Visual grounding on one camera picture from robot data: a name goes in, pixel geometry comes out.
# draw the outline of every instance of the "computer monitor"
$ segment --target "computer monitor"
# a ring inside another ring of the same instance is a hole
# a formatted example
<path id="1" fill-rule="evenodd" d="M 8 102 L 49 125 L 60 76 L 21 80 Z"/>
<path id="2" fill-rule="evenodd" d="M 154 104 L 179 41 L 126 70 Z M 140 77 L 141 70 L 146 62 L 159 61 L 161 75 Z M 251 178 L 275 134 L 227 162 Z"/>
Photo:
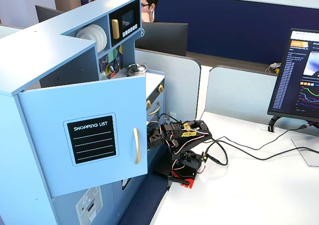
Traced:
<path id="1" fill-rule="evenodd" d="M 292 29 L 268 114 L 319 122 L 319 31 Z M 292 138 L 296 147 L 319 151 L 318 137 Z M 317 154 L 300 150 L 310 166 L 319 166 Z"/>
<path id="2" fill-rule="evenodd" d="M 47 19 L 51 19 L 51 18 L 63 13 L 62 11 L 59 11 L 56 9 L 50 9 L 50 8 L 43 7 L 40 5 L 36 5 L 35 10 L 36 10 L 36 14 L 38 16 L 39 23 L 41 23 Z"/>
<path id="3" fill-rule="evenodd" d="M 144 36 L 135 41 L 136 48 L 186 56 L 187 23 L 144 22 L 142 28 Z"/>

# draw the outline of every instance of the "dark blue floor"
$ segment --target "dark blue floor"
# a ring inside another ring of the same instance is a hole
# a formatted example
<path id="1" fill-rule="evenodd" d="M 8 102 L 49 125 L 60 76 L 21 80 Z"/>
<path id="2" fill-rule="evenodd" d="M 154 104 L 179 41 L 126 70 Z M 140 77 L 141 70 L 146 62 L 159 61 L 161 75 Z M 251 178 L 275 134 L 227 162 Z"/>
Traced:
<path id="1" fill-rule="evenodd" d="M 148 173 L 118 225 L 149 225 L 166 187 L 167 179 Z"/>
<path id="2" fill-rule="evenodd" d="M 0 225 L 4 225 L 4 222 L 3 222 L 2 218 L 1 218 L 1 216 L 0 216 Z"/>

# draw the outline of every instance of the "robotic arm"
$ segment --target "robotic arm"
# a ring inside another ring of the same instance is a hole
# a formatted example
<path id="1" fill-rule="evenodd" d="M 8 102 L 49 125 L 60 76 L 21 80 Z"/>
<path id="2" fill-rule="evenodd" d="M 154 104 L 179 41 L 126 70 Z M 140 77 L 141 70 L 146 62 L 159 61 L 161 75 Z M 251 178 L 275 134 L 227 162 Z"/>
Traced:
<path id="1" fill-rule="evenodd" d="M 148 125 L 148 149 L 168 146 L 172 162 L 168 180 L 180 182 L 185 187 L 192 188 L 197 171 L 207 161 L 204 153 L 199 155 L 191 149 L 208 139 L 212 139 L 211 133 L 201 120 L 162 125 L 150 122 Z"/>

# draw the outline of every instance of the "blue wall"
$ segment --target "blue wall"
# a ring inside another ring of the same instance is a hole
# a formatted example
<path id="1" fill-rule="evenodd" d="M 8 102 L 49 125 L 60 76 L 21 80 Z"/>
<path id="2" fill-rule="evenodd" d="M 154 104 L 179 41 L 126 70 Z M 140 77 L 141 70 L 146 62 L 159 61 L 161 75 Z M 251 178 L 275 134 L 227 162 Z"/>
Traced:
<path id="1" fill-rule="evenodd" d="M 156 19 L 188 22 L 188 51 L 267 64 L 292 27 L 319 30 L 319 9 L 239 0 L 159 0 Z"/>

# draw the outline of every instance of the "gray cubicle divider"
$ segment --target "gray cubicle divider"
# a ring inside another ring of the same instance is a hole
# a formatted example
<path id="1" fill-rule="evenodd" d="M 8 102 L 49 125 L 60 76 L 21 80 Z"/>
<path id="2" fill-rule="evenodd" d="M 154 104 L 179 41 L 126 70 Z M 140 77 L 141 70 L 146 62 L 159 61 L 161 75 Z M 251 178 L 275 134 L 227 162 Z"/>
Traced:
<path id="1" fill-rule="evenodd" d="M 258 71 L 219 66 L 211 69 L 207 88 L 205 112 L 268 125 L 267 115 L 276 75 Z M 296 129 L 305 121 L 282 118 L 276 127 Z M 317 135 L 311 127 L 303 133 Z"/>
<path id="2" fill-rule="evenodd" d="M 196 119 L 201 66 L 193 58 L 136 49 L 136 63 L 165 73 L 165 112 L 181 121 Z"/>

